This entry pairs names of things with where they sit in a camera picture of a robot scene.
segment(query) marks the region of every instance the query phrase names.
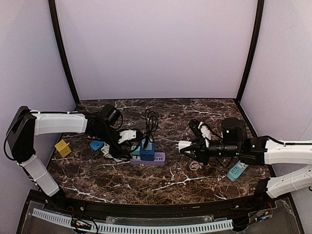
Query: yellow cube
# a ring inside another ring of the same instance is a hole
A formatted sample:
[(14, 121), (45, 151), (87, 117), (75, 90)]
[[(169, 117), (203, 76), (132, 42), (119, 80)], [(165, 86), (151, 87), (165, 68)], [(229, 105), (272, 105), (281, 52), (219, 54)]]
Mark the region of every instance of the yellow cube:
[(55, 145), (55, 148), (57, 149), (57, 151), (59, 151), (62, 157), (66, 157), (67, 155), (71, 153), (71, 150), (68, 144), (64, 140), (61, 140), (59, 143), (57, 143)]

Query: purple tray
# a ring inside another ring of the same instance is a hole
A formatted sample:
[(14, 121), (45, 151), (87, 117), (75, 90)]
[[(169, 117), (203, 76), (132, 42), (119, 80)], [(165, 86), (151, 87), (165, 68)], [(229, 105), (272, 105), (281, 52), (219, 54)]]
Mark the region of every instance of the purple tray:
[(155, 152), (154, 161), (143, 161), (140, 156), (132, 155), (130, 160), (131, 164), (143, 164), (143, 165), (165, 165), (166, 154), (162, 152)]

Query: gray wall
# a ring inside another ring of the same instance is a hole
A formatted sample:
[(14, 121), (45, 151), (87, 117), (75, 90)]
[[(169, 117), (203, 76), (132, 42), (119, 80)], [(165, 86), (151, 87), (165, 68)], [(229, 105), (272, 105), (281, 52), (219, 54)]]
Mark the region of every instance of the gray wall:
[(255, 0), (57, 2), (81, 99), (236, 96)]
[[(0, 142), (17, 109), (72, 110), (47, 0), (2, 0), (0, 14)], [(56, 135), (35, 139), (46, 164)], [(29, 189), (24, 171), (0, 150), (0, 233), (15, 233)]]
[[(312, 2), (266, 1), (242, 106), (259, 135), (312, 139)], [(275, 165), (284, 175), (303, 165)], [(312, 193), (293, 194), (306, 233), (312, 233)]]

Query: marble table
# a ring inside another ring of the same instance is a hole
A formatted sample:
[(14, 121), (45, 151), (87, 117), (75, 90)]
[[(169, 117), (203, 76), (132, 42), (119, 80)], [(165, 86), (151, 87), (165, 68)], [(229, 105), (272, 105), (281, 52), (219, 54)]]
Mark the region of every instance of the marble table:
[(267, 166), (249, 166), (236, 182), (231, 182), (227, 173), (237, 163), (237, 158), (228, 168), (222, 168), (212, 158), (208, 166), (192, 171), (192, 160), (178, 152), (179, 140), (194, 138), (188, 128), (192, 118), (210, 124), (219, 134), (224, 118), (243, 119), (232, 99), (91, 100), (82, 101), (77, 110), (95, 112), (107, 103), (122, 112), (123, 128), (144, 130), (145, 109), (159, 113), (156, 151), (166, 153), (166, 164), (116, 163), (100, 152), (94, 153), (87, 135), (64, 134), (63, 139), (70, 143), (72, 153), (62, 158), (55, 152), (48, 171), (68, 197), (142, 205), (209, 202), (252, 195), (258, 181), (270, 176)]

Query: robotic arm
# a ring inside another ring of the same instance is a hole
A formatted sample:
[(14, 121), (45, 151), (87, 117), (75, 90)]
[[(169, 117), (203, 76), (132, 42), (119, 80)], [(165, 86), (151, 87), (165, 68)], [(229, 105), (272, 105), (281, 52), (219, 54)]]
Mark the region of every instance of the robotic arm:
[[(193, 119), (189, 123), (196, 138), (180, 141), (180, 153), (207, 165), (211, 157), (234, 157), (249, 165), (303, 163), (308, 166), (275, 178), (261, 180), (255, 197), (270, 200), (298, 189), (312, 186), (312, 141), (278, 141), (270, 136), (247, 138), (245, 122), (227, 118), (221, 123), (219, 136), (205, 123)], [(212, 140), (214, 133), (219, 140)]]
[(34, 136), (49, 133), (87, 133), (101, 139), (110, 145), (110, 154), (113, 157), (128, 157), (130, 151), (122, 146), (131, 146), (131, 141), (142, 140), (139, 130), (118, 131), (112, 126), (122, 114), (111, 105), (106, 105), (100, 112), (39, 112), (31, 111), (26, 106), (19, 108), (16, 113), (4, 142), (17, 161), (32, 180), (52, 197), (61, 191), (59, 185), (47, 171), (46, 167), (36, 155)]

